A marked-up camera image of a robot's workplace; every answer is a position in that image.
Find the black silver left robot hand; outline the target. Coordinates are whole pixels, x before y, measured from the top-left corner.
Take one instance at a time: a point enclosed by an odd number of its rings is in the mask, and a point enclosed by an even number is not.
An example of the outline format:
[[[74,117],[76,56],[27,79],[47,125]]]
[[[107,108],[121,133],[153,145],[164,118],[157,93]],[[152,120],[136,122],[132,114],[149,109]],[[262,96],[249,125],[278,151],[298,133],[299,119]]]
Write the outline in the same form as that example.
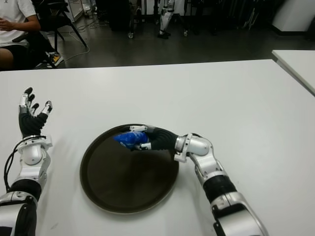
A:
[[[36,115],[39,107],[38,103],[32,105],[35,95],[32,93],[32,87],[27,88],[21,96],[19,102],[18,122],[23,139],[29,136],[40,136],[53,105],[51,101],[46,101],[42,111]]]

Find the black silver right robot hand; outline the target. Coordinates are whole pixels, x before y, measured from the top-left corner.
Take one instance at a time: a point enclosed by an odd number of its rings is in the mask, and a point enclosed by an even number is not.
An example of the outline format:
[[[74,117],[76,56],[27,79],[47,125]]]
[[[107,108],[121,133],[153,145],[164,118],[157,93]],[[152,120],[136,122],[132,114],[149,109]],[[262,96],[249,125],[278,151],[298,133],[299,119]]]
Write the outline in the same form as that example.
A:
[[[166,129],[141,125],[130,126],[130,131],[139,131],[147,135],[148,141],[135,145],[136,150],[175,150],[178,135]]]

